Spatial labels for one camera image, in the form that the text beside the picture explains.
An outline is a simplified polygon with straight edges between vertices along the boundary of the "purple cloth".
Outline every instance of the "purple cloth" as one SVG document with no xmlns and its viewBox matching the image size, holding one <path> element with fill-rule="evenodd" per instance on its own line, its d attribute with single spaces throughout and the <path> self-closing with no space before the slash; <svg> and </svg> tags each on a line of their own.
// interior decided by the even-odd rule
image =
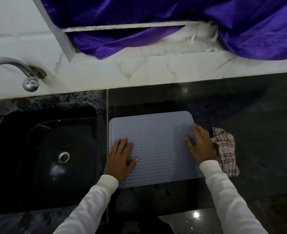
<svg viewBox="0 0 287 234">
<path fill-rule="evenodd" d="M 213 20 L 220 41 L 236 55 L 252 59 L 287 59 L 287 0 L 41 0 L 61 28 Z M 182 26 L 67 33 L 81 52 L 98 59 L 125 47 L 151 44 Z"/>
</svg>

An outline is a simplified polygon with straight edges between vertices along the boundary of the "dish towel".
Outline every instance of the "dish towel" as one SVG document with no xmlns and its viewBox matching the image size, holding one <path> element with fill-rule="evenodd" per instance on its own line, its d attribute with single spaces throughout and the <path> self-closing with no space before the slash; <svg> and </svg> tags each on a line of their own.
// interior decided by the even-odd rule
<svg viewBox="0 0 287 234">
<path fill-rule="evenodd" d="M 212 135 L 211 141 L 214 147 L 214 155 L 222 171 L 229 177 L 238 176 L 239 168 L 236 164 L 235 140 L 233 136 L 225 130 L 216 127 L 212 128 Z"/>
</svg>

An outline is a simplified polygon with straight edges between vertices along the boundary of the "hand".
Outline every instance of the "hand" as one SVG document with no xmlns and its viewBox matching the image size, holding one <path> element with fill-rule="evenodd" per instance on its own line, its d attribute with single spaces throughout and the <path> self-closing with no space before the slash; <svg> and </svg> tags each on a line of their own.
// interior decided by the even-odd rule
<svg viewBox="0 0 287 234">
<path fill-rule="evenodd" d="M 138 162 L 138 158 L 135 158 L 129 165 L 126 165 L 126 158 L 130 152 L 130 148 L 133 146 L 133 142 L 130 142 L 124 148 L 127 137 L 125 137 L 121 143 L 120 141 L 121 139 L 117 139 L 115 144 L 111 147 L 107 163 L 104 168 L 104 174 L 115 177 L 118 182 L 125 179 Z"/>
<path fill-rule="evenodd" d="M 196 143 L 193 145 L 192 141 L 187 137 L 186 142 L 190 152 L 199 164 L 207 160 L 215 160 L 214 149 L 209 132 L 199 125 L 192 126 L 191 130 L 194 132 L 194 136 L 196 137 Z"/>
</svg>

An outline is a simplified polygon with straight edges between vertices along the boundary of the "silicone drying mat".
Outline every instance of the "silicone drying mat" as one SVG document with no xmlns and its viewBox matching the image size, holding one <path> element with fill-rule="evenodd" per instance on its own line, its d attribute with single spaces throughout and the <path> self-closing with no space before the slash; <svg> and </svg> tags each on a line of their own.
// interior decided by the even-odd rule
<svg viewBox="0 0 287 234">
<path fill-rule="evenodd" d="M 128 159 L 139 161 L 119 188 L 152 185 L 204 177 L 188 151 L 186 136 L 194 125 L 187 111 L 113 118 L 109 123 L 109 148 L 118 138 L 134 145 Z"/>
</svg>

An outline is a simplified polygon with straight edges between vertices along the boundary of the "chrome faucet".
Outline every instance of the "chrome faucet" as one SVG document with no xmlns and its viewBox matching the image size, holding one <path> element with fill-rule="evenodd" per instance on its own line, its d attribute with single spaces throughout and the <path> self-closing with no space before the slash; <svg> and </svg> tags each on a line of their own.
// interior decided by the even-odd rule
<svg viewBox="0 0 287 234">
<path fill-rule="evenodd" d="M 37 66 L 28 66 L 27 64 L 10 57 L 0 57 L 0 65 L 9 64 L 18 67 L 27 76 L 23 81 L 23 88 L 26 91 L 34 92 L 38 89 L 38 80 L 47 76 L 46 72 Z"/>
</svg>

